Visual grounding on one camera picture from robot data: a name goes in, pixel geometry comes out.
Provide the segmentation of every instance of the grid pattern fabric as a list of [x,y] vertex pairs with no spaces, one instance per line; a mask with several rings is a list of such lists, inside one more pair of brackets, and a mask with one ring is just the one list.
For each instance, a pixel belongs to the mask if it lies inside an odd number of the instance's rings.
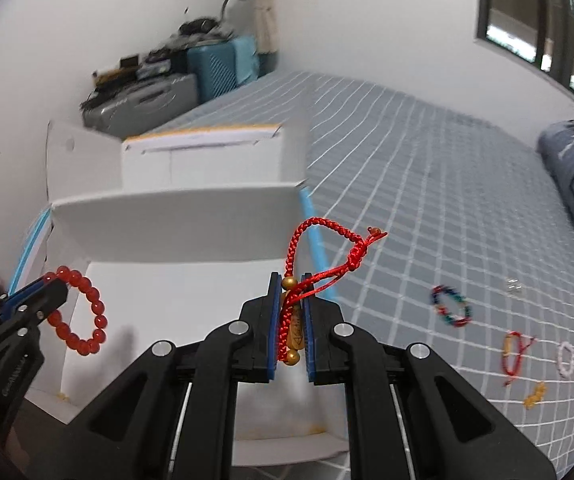
[[[485,121],[368,82],[292,72],[266,76],[158,128],[281,122],[314,84],[307,178],[321,216],[360,234],[389,232],[363,265],[335,285],[345,319],[379,341],[425,342],[458,370],[553,462],[574,465],[574,375],[557,371],[562,341],[574,346],[574,229],[537,153]],[[331,262],[350,247],[322,230]],[[507,280],[522,285],[509,292]],[[430,303],[450,285],[473,319],[454,328]],[[538,341],[520,378],[504,387],[504,336]],[[523,399],[539,381],[543,402]],[[347,456],[234,478],[349,479]]]

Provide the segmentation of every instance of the white beaded bracelet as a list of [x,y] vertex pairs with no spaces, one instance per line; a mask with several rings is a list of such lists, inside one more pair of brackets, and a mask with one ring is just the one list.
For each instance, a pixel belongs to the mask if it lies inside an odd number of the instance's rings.
[[[567,350],[570,353],[570,364],[568,368],[565,368],[565,363],[563,362],[563,350]],[[568,342],[563,341],[558,346],[558,373],[561,374],[566,379],[569,379],[574,373],[574,347]]]

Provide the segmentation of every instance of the gold pendant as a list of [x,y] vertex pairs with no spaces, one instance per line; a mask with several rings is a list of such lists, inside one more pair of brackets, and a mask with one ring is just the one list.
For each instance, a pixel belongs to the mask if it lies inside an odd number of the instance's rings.
[[291,323],[287,334],[287,346],[292,350],[302,350],[305,348],[305,338],[302,336],[301,308],[294,305],[291,313]]

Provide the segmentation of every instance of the red string bracelet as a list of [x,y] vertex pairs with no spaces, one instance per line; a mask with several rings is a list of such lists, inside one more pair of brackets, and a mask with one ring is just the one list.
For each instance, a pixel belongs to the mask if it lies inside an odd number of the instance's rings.
[[[293,264],[296,257],[296,245],[298,245],[298,240],[301,235],[305,232],[308,227],[312,225],[322,225],[331,230],[336,231],[341,236],[347,238],[350,242],[353,242],[353,248],[347,254],[347,261],[341,265],[334,267],[333,269],[325,270],[324,272],[319,272],[314,274],[310,278],[298,281],[293,276]],[[291,237],[291,242],[289,243],[289,249],[287,251],[287,259],[285,260],[285,277],[283,278],[283,288],[287,290],[285,295],[285,300],[283,301],[283,306],[281,310],[280,326],[278,333],[278,360],[283,361],[288,364],[295,364],[295,362],[288,362],[289,349],[287,347],[287,336],[289,333],[289,324],[291,323],[291,314],[293,313],[293,306],[298,304],[304,298],[311,296],[312,294],[317,294],[321,290],[325,290],[328,286],[334,285],[340,278],[342,278],[346,272],[356,270],[363,260],[365,254],[367,254],[367,248],[377,240],[387,236],[387,233],[382,232],[380,229],[375,227],[369,227],[369,236],[363,239],[360,235],[351,232],[346,227],[343,227],[337,222],[328,220],[326,218],[309,218],[305,220],[298,228],[294,231]],[[322,286],[305,292],[305,290],[314,283],[318,283],[320,280],[326,278],[333,278],[329,280]]]
[[82,292],[91,303],[91,311],[96,314],[94,324],[96,329],[92,333],[91,339],[81,339],[77,334],[71,332],[69,325],[62,320],[62,314],[54,310],[47,317],[47,322],[56,329],[56,335],[62,339],[72,350],[76,350],[80,355],[97,354],[100,345],[107,340],[104,328],[107,327],[107,318],[103,316],[104,303],[100,301],[100,291],[92,285],[89,278],[83,277],[79,270],[69,270],[67,266],[60,266],[56,272],[47,272],[43,277],[45,282],[60,279]]
[[[514,368],[509,369],[507,366],[507,359],[509,359],[509,355],[512,351],[512,337],[518,338],[518,355],[516,356],[516,360],[514,361]],[[532,343],[536,341],[535,337],[532,337],[528,344],[523,344],[523,336],[520,332],[509,332],[505,334],[505,339],[503,341],[503,357],[501,359],[501,364],[503,367],[503,371],[506,375],[509,375],[509,379],[505,381],[505,386],[510,384],[515,378],[517,378],[518,374],[521,371],[521,361],[523,360],[523,354],[527,351],[527,349],[532,345]]]

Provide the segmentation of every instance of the suitcase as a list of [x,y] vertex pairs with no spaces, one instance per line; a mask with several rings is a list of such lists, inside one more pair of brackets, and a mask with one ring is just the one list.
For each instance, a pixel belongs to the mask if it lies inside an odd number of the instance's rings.
[[187,70],[198,77],[198,96],[206,103],[236,88],[236,52],[232,43],[194,46],[187,50]]
[[198,105],[196,76],[169,75],[137,83],[83,111],[88,128],[126,139],[150,131]]

